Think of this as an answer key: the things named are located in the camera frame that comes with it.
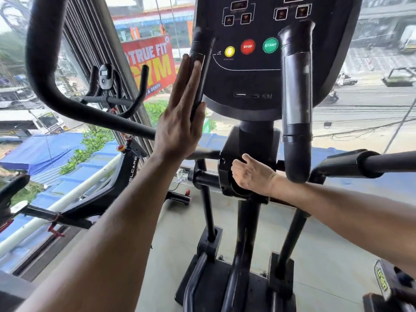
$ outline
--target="tiled floor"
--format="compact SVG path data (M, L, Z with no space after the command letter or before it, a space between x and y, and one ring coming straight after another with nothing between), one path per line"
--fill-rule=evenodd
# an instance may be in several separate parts
M185 187L180 185L180 192ZM188 207L166 203L153 239L153 250L137 311L182 311L174 294L196 252L205 226L198 191ZM214 222L224 228L219 254L232 262L236 244L237 200L212 193ZM267 270L271 251L279 251L294 210L269 204L262 206L257 229L252 270ZM60 254L65 256L68 249ZM60 261L57 257L37 279L40 282ZM294 292L299 312L363 311L362 295L378 293L372 268L376 257L344 240L317 220L310 218L299 238L294 259Z

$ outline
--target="white pipe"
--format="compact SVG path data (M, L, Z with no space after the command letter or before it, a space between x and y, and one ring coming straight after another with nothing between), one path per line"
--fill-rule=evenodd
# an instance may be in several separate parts
M100 182L100 180L105 177L105 175L111 170L115 169L118 162L120 161L121 153L113 158L110 162L107 163L105 167L97 171L93 176L86 179L83 183L79 184L64 197L59 199L57 202L52 204L48 210L52 211L63 211L68 207L75 199L79 198L83 193L85 193L92 186ZM30 220L27 224L22 226L11 236L5 239L3 242L0 242L0 258L8 254L13 248L19 245L24 239L29 235L33 234L37 229L47 223L47 220L35 218Z

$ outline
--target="gym banner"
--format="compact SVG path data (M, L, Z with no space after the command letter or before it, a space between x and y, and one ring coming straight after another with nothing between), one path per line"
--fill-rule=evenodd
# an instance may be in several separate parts
M156 36L122 43L137 87L143 64L149 66L146 99L174 83L176 70L170 36Z

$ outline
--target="elliptical machine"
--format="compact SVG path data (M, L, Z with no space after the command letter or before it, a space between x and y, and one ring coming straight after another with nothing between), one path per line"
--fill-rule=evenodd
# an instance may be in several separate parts
M34 92L62 115L153 140L153 128L86 106L94 102L93 96L79 103L57 90L54 72L66 1L34 2L26 58ZM243 153L286 171L297 183L416 171L415 153L358 150L328 157L310 172L312 108L335 83L360 5L361 0L197 0L190 55L203 67L192 115L204 100L240 124L232 128L221 151L197 148L189 157L196 162L188 179L201 191L206 226L175 296L184 311L296 310L290 256L309 215L296 210L281 252L270 256L267 278L251 273L260 206L270 198L244 190L233 180L232 161ZM140 104L117 97L106 102L130 105L134 111ZM278 119L283 119L283 132L273 127ZM281 139L284 161L277 161ZM206 158L218 160L218 174L206 171ZM223 229L214 225L210 187L240 199L232 263L216 258Z

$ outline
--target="hand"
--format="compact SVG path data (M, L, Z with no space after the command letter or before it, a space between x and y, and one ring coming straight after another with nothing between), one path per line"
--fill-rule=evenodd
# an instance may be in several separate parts
M159 118L153 155L162 156L164 160L182 162L195 151L202 136L206 103L196 109L192 123L190 112L195 99L201 76L201 63L195 61L189 82L190 57L185 54L174 83L172 94L166 110Z
M242 158L247 163L234 160L231 167L232 176L238 186L260 195L271 196L274 180L281 176L246 153Z

